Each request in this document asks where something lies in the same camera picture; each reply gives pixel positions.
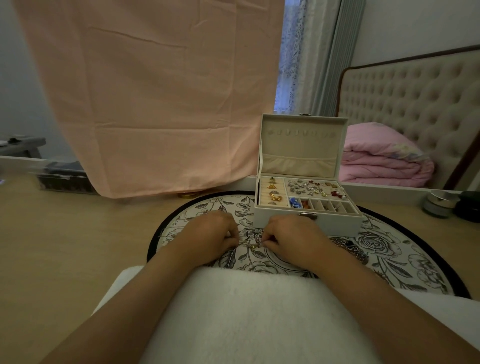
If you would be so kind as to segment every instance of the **forearm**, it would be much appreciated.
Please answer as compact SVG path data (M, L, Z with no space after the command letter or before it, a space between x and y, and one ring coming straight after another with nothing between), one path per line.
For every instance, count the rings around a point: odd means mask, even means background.
M174 246L161 248L41 363L137 363L162 313L192 269Z
M313 269L386 363L480 363L480 353L334 245Z

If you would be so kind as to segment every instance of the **headboard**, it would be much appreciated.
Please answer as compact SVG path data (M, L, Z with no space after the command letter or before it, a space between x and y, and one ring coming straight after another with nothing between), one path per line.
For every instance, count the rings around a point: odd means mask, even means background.
M336 114L394 128L434 161L428 187L458 188L480 150L480 46L349 67Z

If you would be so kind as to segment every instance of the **jewelry box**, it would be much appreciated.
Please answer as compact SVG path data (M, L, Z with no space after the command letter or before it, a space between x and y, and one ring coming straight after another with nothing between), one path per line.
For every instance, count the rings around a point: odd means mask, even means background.
M356 236L363 215L338 181L347 118L263 114L253 225L306 216L327 235Z

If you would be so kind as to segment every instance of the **floral placemat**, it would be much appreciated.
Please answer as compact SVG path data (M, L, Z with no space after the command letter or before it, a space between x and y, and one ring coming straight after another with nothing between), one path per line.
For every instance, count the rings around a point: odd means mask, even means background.
M147 260L160 246L172 241L192 218L208 211L223 210L235 218L241 244L209 266L316 278L270 250L258 247L263 229L253 227L253 198L252 192L233 191L187 202L159 226L150 243ZM392 287L469 298L462 280L425 241L382 215L362 207L360 210L365 216L360 233L356 237L331 236L335 244L354 254Z

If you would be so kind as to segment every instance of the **white wall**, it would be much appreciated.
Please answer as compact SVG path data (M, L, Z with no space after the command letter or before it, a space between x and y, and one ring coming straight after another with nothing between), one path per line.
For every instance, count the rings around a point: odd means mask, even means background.
M0 0L0 135L42 136L42 157L73 156L47 104L10 3Z
M367 0L352 66L480 44L480 0Z

